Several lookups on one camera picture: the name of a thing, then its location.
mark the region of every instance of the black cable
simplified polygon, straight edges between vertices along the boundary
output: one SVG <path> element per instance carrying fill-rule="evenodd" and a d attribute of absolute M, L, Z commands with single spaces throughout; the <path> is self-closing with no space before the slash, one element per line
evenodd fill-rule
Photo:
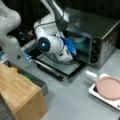
<path fill-rule="evenodd" d="M 42 25 L 48 25 L 48 24 L 52 24 L 52 23 L 58 23 L 58 22 L 60 22 L 62 19 L 63 19 L 63 17 L 64 17 L 64 11 L 63 11 L 63 16 L 60 18 L 60 19 L 58 19 L 58 20 L 55 20 L 55 21 L 53 21 L 53 22 L 49 22 L 49 23 L 44 23 L 44 24 L 40 24 L 40 25 L 38 25 L 38 26 L 36 26 L 34 29 L 36 29 L 36 28 L 38 28 L 39 26 L 42 26 Z"/>
<path fill-rule="evenodd" d="M 63 16 L 62 16 L 60 19 L 55 20 L 55 21 L 53 21 L 53 22 L 49 22 L 49 23 L 45 23 L 45 24 L 40 24 L 40 25 L 36 26 L 34 29 L 36 29 L 36 28 L 38 28 L 39 26 L 42 26 L 42 25 L 48 25 L 48 24 L 52 24 L 52 23 L 60 22 L 60 21 L 63 19 L 63 17 L 64 17 L 64 11 L 63 11 Z M 42 53 L 43 53 L 45 56 L 47 56 L 50 60 L 52 60 L 52 61 L 54 61 L 54 62 L 56 62 L 56 63 L 58 63 L 58 64 L 63 64 L 63 65 L 73 65 L 73 64 L 76 64 L 77 61 L 78 61 L 78 58 L 77 58 L 77 61 L 76 61 L 76 62 L 74 62 L 74 63 L 70 63 L 70 64 L 67 64 L 67 63 L 63 63 L 63 62 L 58 62 L 58 61 L 52 59 L 51 57 L 49 57 L 49 56 L 48 56 L 47 54 L 45 54 L 44 52 L 42 52 Z"/>

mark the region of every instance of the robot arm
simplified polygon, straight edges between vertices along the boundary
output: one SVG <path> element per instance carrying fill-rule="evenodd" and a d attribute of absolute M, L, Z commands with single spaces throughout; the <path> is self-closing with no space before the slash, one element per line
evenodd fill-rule
<path fill-rule="evenodd" d="M 67 28 L 69 18 L 54 0 L 41 0 L 49 10 L 49 14 L 34 25 L 37 46 L 44 53 L 54 53 L 59 61 L 70 61 L 72 56 L 67 46 L 55 34 Z"/>

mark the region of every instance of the gray countertop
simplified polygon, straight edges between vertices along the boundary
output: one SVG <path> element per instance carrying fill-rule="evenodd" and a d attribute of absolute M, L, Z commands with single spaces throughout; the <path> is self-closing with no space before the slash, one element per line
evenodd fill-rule
<path fill-rule="evenodd" d="M 48 85 L 46 95 L 48 112 L 42 120 L 118 120 L 120 111 L 88 93 L 93 84 L 85 78 L 85 72 L 107 73 L 120 78 L 120 50 L 116 50 L 100 69 L 87 66 L 72 83 L 58 82 L 40 71 L 33 63 L 25 68 Z"/>

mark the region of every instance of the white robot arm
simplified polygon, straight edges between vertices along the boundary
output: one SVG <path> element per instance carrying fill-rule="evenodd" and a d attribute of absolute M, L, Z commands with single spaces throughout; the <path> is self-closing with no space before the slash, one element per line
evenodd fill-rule
<path fill-rule="evenodd" d="M 69 18 L 54 0 L 41 0 L 49 14 L 34 24 L 37 47 L 43 53 L 54 53 L 59 61 L 70 61 L 72 56 L 60 37 L 55 34 L 67 28 Z"/>
<path fill-rule="evenodd" d="M 4 51 L 4 59 L 22 67 L 27 65 L 27 60 L 21 51 L 17 39 L 8 36 L 8 33 L 17 28 L 21 23 L 20 15 L 9 9 L 0 0 L 0 47 Z"/>

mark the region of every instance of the wooden board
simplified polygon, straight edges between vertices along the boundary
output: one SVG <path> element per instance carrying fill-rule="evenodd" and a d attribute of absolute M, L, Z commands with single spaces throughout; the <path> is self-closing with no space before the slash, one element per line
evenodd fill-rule
<path fill-rule="evenodd" d="M 40 120 L 47 112 L 41 88 L 2 63 L 0 92 L 16 120 Z"/>

